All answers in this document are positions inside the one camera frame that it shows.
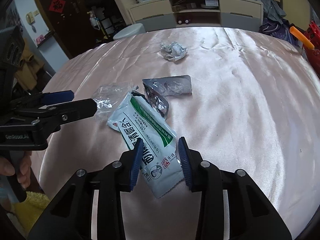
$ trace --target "metal screw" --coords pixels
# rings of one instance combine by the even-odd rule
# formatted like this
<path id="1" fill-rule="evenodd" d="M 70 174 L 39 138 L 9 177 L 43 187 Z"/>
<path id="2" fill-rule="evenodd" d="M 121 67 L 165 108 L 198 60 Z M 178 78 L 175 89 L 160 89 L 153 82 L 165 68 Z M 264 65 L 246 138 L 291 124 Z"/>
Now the metal screw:
<path id="1" fill-rule="evenodd" d="M 208 167 L 210 166 L 210 163 L 207 162 L 207 161 L 202 161 L 202 162 L 200 163 L 200 165 L 201 165 L 202 167 L 204 167 L 204 168 L 208 168 Z"/>
<path id="2" fill-rule="evenodd" d="M 77 170 L 77 176 L 81 177 L 85 174 L 85 170 Z"/>
<path id="3" fill-rule="evenodd" d="M 115 161 L 115 162 L 113 162 L 113 164 L 112 164 L 112 166 L 113 166 L 114 168 L 120 168 L 121 165 L 122 165 L 122 163 L 119 162 L 119 161 Z"/>
<path id="4" fill-rule="evenodd" d="M 32 122 L 31 122 L 31 124 L 37 124 L 37 123 L 39 123 L 40 122 L 40 120 L 39 119 L 36 119 L 36 120 L 33 120 Z"/>
<path id="5" fill-rule="evenodd" d="M 240 177 L 243 177 L 246 175 L 245 171 L 244 170 L 237 170 L 237 174 L 240 176 Z"/>
<path id="6" fill-rule="evenodd" d="M 64 115 L 62 116 L 62 120 L 63 120 L 63 121 L 68 120 L 68 116 L 67 116 L 66 114 L 64 114 Z"/>

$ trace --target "human hand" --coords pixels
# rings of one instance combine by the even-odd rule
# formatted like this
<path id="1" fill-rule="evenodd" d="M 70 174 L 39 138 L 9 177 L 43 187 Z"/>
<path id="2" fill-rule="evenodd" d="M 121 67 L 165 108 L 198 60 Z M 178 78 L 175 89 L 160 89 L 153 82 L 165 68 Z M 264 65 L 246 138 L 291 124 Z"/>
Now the human hand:
<path id="1" fill-rule="evenodd" d="M 17 180 L 24 189 L 30 186 L 31 153 L 24 152 L 24 157 L 20 162 L 20 172 L 17 174 Z M 0 175 L 12 176 L 14 174 L 12 164 L 6 158 L 0 157 Z"/>

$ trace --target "red logo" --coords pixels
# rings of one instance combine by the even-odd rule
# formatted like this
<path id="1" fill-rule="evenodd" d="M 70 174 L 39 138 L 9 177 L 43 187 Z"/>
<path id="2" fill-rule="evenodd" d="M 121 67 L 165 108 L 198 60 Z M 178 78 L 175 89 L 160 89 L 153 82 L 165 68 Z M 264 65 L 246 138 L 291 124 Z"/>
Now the red logo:
<path id="1" fill-rule="evenodd" d="M 162 166 L 163 166 L 164 168 L 166 168 L 166 167 L 169 166 L 170 163 L 168 162 L 167 158 L 164 158 L 163 161 L 161 162 L 161 164 L 162 164 Z"/>
<path id="2" fill-rule="evenodd" d="M 65 3 L 64 0 L 52 0 L 49 11 L 62 13 Z"/>

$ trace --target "beige drawer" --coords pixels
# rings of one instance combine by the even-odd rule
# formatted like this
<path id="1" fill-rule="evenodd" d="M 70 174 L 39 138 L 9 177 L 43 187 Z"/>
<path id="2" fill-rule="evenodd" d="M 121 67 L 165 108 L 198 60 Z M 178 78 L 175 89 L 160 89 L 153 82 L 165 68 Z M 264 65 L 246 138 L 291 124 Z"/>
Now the beige drawer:
<path id="1" fill-rule="evenodd" d="M 220 0 L 220 11 L 222 13 L 261 18 L 261 5 L 244 0 Z"/>
<path id="2" fill-rule="evenodd" d="M 134 7 L 131 13 L 134 20 L 138 21 L 156 15 L 172 14 L 172 9 L 169 0 L 163 0 Z"/>

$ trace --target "drawer handle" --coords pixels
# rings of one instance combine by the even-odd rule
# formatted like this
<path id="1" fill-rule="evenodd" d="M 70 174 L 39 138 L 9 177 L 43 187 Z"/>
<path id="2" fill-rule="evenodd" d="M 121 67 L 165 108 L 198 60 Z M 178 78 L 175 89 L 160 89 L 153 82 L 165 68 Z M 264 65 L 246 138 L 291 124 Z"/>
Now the drawer handle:
<path id="1" fill-rule="evenodd" d="M 149 17 L 142 18 L 142 20 L 144 20 L 144 19 L 149 19 L 149 18 L 153 18 L 153 17 L 157 17 L 157 16 L 163 16 L 163 15 L 164 15 L 164 14 L 152 15 L 152 16 L 149 16 Z"/>
<path id="2" fill-rule="evenodd" d="M 253 16 L 252 16 L 252 15 L 247 15 L 247 14 L 242 14 L 242 13 L 230 13 L 230 14 L 240 15 L 240 16 L 246 16 L 246 17 L 253 18 Z"/>

